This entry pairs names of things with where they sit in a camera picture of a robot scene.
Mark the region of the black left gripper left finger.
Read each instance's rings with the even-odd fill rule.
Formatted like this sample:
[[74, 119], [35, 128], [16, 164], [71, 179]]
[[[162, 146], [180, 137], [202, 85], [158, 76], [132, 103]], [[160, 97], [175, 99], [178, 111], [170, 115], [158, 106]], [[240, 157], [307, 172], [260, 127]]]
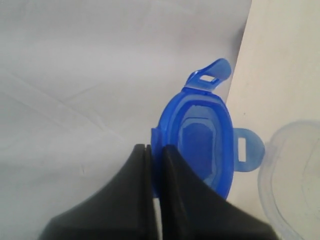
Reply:
[[53, 217], [41, 240], [154, 240], [152, 156], [137, 144], [119, 172], [94, 195]]

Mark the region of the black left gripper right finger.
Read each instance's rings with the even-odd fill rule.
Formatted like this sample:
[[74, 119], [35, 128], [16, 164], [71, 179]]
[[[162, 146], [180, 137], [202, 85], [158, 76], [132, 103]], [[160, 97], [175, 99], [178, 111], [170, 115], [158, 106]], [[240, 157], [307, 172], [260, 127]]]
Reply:
[[162, 150], [160, 208], [164, 240], [273, 240], [273, 228], [208, 187], [174, 146]]

